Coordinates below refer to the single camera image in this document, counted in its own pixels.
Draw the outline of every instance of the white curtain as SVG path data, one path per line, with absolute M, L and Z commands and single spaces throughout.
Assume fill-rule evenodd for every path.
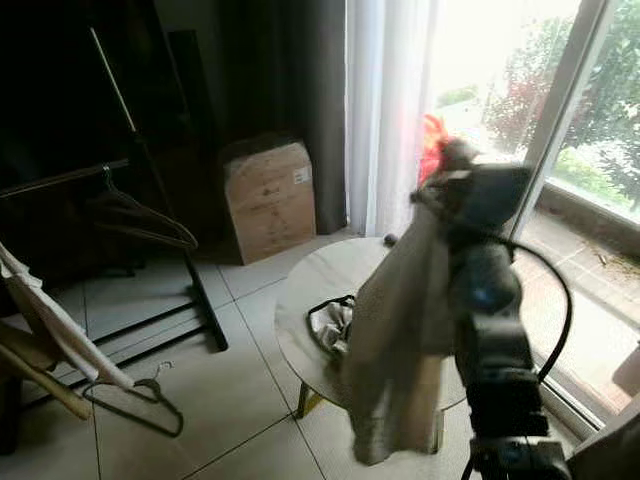
M 347 211 L 362 235 L 401 234 L 411 220 L 437 3 L 347 0 Z

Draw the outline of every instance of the tree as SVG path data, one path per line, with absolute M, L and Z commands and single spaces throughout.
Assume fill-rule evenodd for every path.
M 504 94 L 493 92 L 484 123 L 499 148 L 527 145 L 567 43 L 571 24 L 531 25 L 507 61 Z M 565 146 L 598 145 L 602 172 L 640 210 L 640 0 L 622 0 L 565 137 Z

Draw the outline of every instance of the small cloth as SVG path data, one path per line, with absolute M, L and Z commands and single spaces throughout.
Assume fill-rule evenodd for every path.
M 331 355 L 344 357 L 351 333 L 353 295 L 334 298 L 313 307 L 307 314 L 309 331 L 316 343 Z

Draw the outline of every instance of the cardboard box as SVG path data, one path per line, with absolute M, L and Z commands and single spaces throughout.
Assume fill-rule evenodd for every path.
M 311 162 L 301 142 L 227 160 L 225 196 L 242 261 L 255 262 L 316 233 Z

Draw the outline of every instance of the clothing rack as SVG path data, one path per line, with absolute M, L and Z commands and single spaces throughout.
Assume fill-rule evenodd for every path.
M 153 157 L 149 153 L 149 150 L 147 148 L 144 138 L 140 135 L 140 133 L 136 129 L 136 126 L 133 122 L 133 118 L 129 113 L 129 109 L 125 103 L 124 97 L 120 92 L 117 81 L 113 75 L 109 62 L 107 60 L 106 54 L 102 48 L 100 39 L 93 27 L 89 27 L 89 33 L 91 35 L 91 38 L 93 39 L 93 43 L 94 43 L 94 46 L 96 47 L 97 53 L 100 56 L 100 59 L 105 69 L 105 73 L 109 78 L 109 82 L 113 89 L 114 95 L 118 99 L 118 103 L 122 110 L 123 116 L 126 119 L 126 123 L 128 125 L 130 134 L 134 140 L 134 144 L 138 147 L 139 151 L 136 152 L 136 155 L 132 156 L 131 159 L 122 159 L 114 162 L 109 162 L 106 164 L 100 164 L 92 167 L 81 168 L 69 173 L 64 173 L 61 175 L 48 177 L 42 180 L 30 182 L 30 183 L 19 185 L 16 187 L 0 190 L 0 199 L 24 194 L 27 192 L 32 192 L 35 190 L 43 189 L 43 188 L 61 184 L 61 183 L 66 183 L 66 182 L 86 178 L 92 175 L 103 174 L 105 170 L 107 170 L 105 167 L 108 167 L 108 169 L 119 169 L 119 168 L 127 167 L 127 166 L 130 166 L 138 157 L 142 161 L 141 166 L 146 167 L 146 170 L 151 174 L 153 185 L 155 186 L 160 198 L 164 203 L 164 209 L 166 211 L 166 215 L 170 217 L 172 220 L 176 220 L 176 215 L 175 215 L 173 206 L 165 190 L 164 183 L 162 181 L 158 168 L 155 164 Z M 167 347 L 168 345 L 177 343 L 185 338 L 188 338 L 197 333 L 201 333 L 205 331 L 209 331 L 213 335 L 213 338 L 216 342 L 216 345 L 219 351 L 224 351 L 228 348 L 227 339 L 225 338 L 222 328 L 218 323 L 218 319 L 213 310 L 213 307 L 211 306 L 211 303 L 205 291 L 204 285 L 202 283 L 202 279 L 200 278 L 200 274 L 198 273 L 198 270 L 194 264 L 191 254 L 186 249 L 183 250 L 183 260 L 192 280 L 193 288 L 191 289 L 191 292 L 190 292 L 192 295 L 191 301 L 186 302 L 182 305 L 170 308 L 169 310 L 166 310 L 162 313 L 154 315 L 150 318 L 141 320 L 133 325 L 129 325 L 120 330 L 109 333 L 103 337 L 93 340 L 93 342 L 99 347 L 110 340 L 113 340 L 118 337 L 122 337 L 123 335 L 129 334 L 133 331 L 145 328 L 149 325 L 154 324 L 155 322 L 158 322 L 167 317 L 173 316 L 189 308 L 195 308 L 198 311 L 198 313 L 203 315 L 205 323 L 203 325 L 197 326 L 187 331 L 186 333 L 182 333 L 158 345 L 155 345 L 143 352 L 137 353 L 129 358 L 126 358 L 125 360 L 122 360 L 116 363 L 116 365 L 118 365 L 119 367 L 123 367 L 127 364 L 135 362 L 136 360 L 144 358 L 157 350 Z M 73 383 L 72 385 L 69 385 L 69 387 L 75 388 L 84 383 L 87 383 L 87 381 L 81 380 Z M 37 405 L 41 403 L 41 401 L 46 400 L 47 398 L 48 397 L 44 397 L 42 399 L 36 400 L 35 402 L 30 403 L 28 406 Z

